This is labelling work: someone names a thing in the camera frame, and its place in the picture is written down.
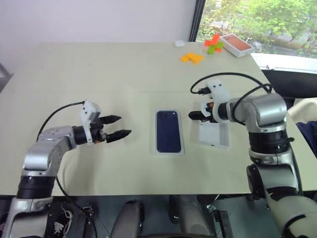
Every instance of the black cable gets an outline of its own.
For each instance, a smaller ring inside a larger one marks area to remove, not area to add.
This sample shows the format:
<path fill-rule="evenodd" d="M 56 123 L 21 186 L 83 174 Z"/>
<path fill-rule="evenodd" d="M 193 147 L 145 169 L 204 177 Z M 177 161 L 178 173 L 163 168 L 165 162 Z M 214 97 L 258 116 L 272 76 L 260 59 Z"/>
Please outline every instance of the black cable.
<path fill-rule="evenodd" d="M 297 182 L 298 182 L 298 193 L 299 193 L 300 196 L 304 196 L 301 175 L 299 174 L 299 168 L 298 168 L 298 165 L 297 165 L 296 157 L 295 157 L 293 148 L 292 148 L 290 143 L 289 143 L 289 147 L 291 148 L 292 156 L 293 156 L 293 164 L 294 164 L 295 174 L 296 174 Z"/>
<path fill-rule="evenodd" d="M 78 102 L 78 103 L 71 103 L 71 104 L 67 104 L 63 107 L 60 107 L 58 108 L 57 110 L 55 110 L 54 112 L 52 112 L 52 114 L 50 114 L 50 116 L 44 121 L 43 125 L 41 126 L 40 130 L 39 130 L 39 133 L 38 133 L 38 136 L 36 138 L 36 141 L 39 140 L 39 136 L 40 134 L 42 133 L 44 127 L 46 126 L 46 124 L 49 122 L 49 120 L 56 114 L 58 113 L 60 110 L 63 110 L 64 108 L 68 108 L 68 107 L 71 107 L 71 106 L 75 106 L 75 105 L 80 105 L 80 104 L 84 104 L 85 101 L 82 101 L 82 102 Z"/>
<path fill-rule="evenodd" d="M 258 87 L 255 87 L 254 89 L 250 90 L 250 91 L 247 92 L 246 94 L 244 94 L 241 98 L 239 98 L 239 100 L 238 100 L 238 101 L 236 102 L 236 104 L 233 106 L 233 108 L 232 108 L 232 118 L 233 118 L 237 123 L 239 123 L 239 124 L 241 124 L 241 125 L 245 125 L 245 123 L 243 123 L 242 121 L 238 120 L 238 119 L 236 118 L 236 115 L 235 115 L 236 109 L 237 109 L 237 107 L 239 106 L 239 104 L 240 104 L 246 97 L 248 97 L 250 94 L 254 93 L 255 91 L 257 91 L 257 90 L 259 90 L 259 89 L 261 89 L 261 88 L 266 89 L 266 91 L 268 91 L 268 93 L 271 93 L 271 91 L 272 91 L 272 85 L 270 85 L 269 83 L 262 84 L 262 85 L 260 85 L 260 86 L 258 86 Z"/>
<path fill-rule="evenodd" d="M 85 101 L 78 102 L 78 103 L 67 104 L 67 105 L 65 105 L 65 106 L 63 106 L 63 107 L 58 108 L 58 109 L 55 110 L 54 112 L 52 112 L 52 113 L 50 114 L 50 116 L 44 121 L 43 125 L 41 126 L 36 141 L 38 141 L 39 136 L 40 136 L 40 134 L 42 133 L 42 131 L 43 131 L 45 125 L 49 122 L 49 120 L 50 120 L 57 112 L 59 112 L 60 110 L 62 110 L 62 109 L 64 109 L 64 108 L 68 108 L 68 107 L 71 107 L 71 106 L 80 105 L 80 104 L 84 104 L 84 103 L 85 103 Z M 91 217 L 66 193 L 66 191 L 63 189 L 63 187 L 61 186 L 61 184 L 60 184 L 60 182 L 59 182 L 58 176 L 56 176 L 56 182 L 57 182 L 57 185 L 58 185 L 59 189 L 60 189 L 61 192 L 64 194 L 64 196 L 67 198 L 67 200 L 68 200 L 70 203 L 72 203 L 76 208 L 78 208 L 78 209 L 86 216 L 86 218 L 88 219 L 88 221 L 90 221 L 90 223 L 91 223 L 91 224 L 93 225 L 93 227 L 94 227 L 95 238 L 98 238 L 97 228 L 96 228 L 96 225 L 95 225 L 95 222 L 93 221 L 93 219 L 91 219 Z"/>
<path fill-rule="evenodd" d="M 194 92 L 194 91 L 193 91 L 194 87 L 195 87 L 197 84 L 199 84 L 201 81 L 203 81 L 203 80 L 205 80 L 205 79 L 207 79 L 207 78 L 211 78 L 211 77 L 215 77 L 215 76 L 219 76 L 219 75 L 236 75 L 236 76 L 241 76 L 241 77 L 245 77 L 245 78 L 248 78 L 248 79 L 250 79 L 250 80 L 256 82 L 258 85 L 263 85 L 263 83 L 261 83 L 261 82 L 260 82 L 259 80 L 257 80 L 256 78 L 253 78 L 253 77 L 251 77 L 251 76 L 249 76 L 249 75 L 247 75 L 247 74 L 244 74 L 244 73 L 234 73 L 234 72 L 214 73 L 214 74 L 207 75 L 207 76 L 205 76 L 205 77 L 203 77 L 203 78 L 197 80 L 197 81 L 193 84 L 193 86 L 190 88 L 190 92 L 193 93 L 193 94 L 199 94 L 199 91 L 197 91 L 197 92 Z"/>
<path fill-rule="evenodd" d="M 198 235 L 198 234 L 162 233 L 162 234 L 155 234 L 155 235 L 139 236 L 138 238 L 213 238 L 213 237 L 214 236 Z"/>
<path fill-rule="evenodd" d="M 97 234 L 97 228 L 95 225 L 95 222 L 93 221 L 93 219 L 84 211 L 84 209 L 82 209 L 67 193 L 66 191 L 63 189 L 63 187 L 61 186 L 58 177 L 56 176 L 56 182 L 58 184 L 58 187 L 60 188 L 61 192 L 64 194 L 64 196 L 67 198 L 68 201 L 70 201 L 78 210 L 80 210 L 85 217 L 88 219 L 88 221 L 90 221 L 90 223 L 93 225 L 94 227 L 94 232 L 95 232 L 95 238 L 98 238 L 98 234 Z"/>
<path fill-rule="evenodd" d="M 103 223 L 103 221 L 100 219 L 100 217 L 98 215 L 96 215 L 96 217 L 98 218 L 98 220 L 100 221 L 100 223 L 102 224 L 102 226 L 104 227 L 105 231 L 107 232 L 108 236 L 110 237 L 110 232 L 108 231 L 107 227 L 105 226 L 105 224 Z"/>

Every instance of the white box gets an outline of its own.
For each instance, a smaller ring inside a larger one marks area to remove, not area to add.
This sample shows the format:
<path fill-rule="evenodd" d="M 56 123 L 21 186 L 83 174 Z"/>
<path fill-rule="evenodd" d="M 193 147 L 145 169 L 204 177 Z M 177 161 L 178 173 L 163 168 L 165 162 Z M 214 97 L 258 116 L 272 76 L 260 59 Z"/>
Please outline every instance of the white box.
<path fill-rule="evenodd" d="M 200 122 L 199 141 L 211 146 L 228 147 L 228 123 L 211 123 L 209 121 Z"/>
<path fill-rule="evenodd" d="M 236 57 L 242 57 L 249 55 L 254 52 L 255 48 L 237 37 L 235 34 L 228 34 L 221 36 L 219 39 L 220 42 L 224 43 L 224 48 L 227 49 L 230 53 Z"/>

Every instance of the beige table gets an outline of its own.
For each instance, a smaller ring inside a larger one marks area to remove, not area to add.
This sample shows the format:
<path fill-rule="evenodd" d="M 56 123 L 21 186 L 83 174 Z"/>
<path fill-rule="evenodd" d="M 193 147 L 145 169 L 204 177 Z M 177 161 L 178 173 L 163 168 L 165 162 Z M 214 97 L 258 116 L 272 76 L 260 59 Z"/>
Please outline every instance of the beige table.
<path fill-rule="evenodd" d="M 188 53 L 206 54 L 200 43 L 175 48 L 172 43 L 43 44 L 36 48 L 0 94 L 0 194 L 15 194 L 24 156 L 37 132 L 56 108 L 84 99 L 98 103 L 102 116 L 122 120 L 107 132 L 131 129 L 123 140 L 68 152 L 59 171 L 71 195 L 187 194 L 249 192 L 246 167 L 248 133 L 229 124 L 230 147 L 196 143 L 197 122 L 187 115 L 206 98 L 189 93 L 199 78 L 216 72 L 242 72 L 267 82 L 251 56 L 229 52 L 205 56 L 198 65 L 182 63 Z M 232 97 L 255 87 L 248 79 L 219 77 Z M 48 127 L 79 125 L 80 106 L 58 113 Z M 185 155 L 154 154 L 155 110 L 181 113 Z M 317 189 L 317 162 L 295 124 L 288 134 L 297 156 L 304 190 Z M 53 195 L 61 195 L 54 187 Z"/>

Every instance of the phone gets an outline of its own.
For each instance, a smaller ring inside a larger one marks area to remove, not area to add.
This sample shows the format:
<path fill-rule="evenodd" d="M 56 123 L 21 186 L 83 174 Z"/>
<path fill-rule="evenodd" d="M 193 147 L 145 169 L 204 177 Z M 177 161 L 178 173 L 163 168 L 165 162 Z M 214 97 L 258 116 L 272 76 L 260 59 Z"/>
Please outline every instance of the phone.
<path fill-rule="evenodd" d="M 183 153 L 180 118 L 177 111 L 156 112 L 156 149 L 158 153 Z"/>

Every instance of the white wall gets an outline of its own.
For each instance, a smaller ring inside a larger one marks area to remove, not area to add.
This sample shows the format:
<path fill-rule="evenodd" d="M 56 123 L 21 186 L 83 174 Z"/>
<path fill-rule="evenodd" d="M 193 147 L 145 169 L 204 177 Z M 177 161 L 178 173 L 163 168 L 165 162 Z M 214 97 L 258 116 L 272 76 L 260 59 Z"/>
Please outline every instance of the white wall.
<path fill-rule="evenodd" d="M 40 42 L 188 40 L 195 0 L 0 0 L 0 62 L 10 72 Z"/>

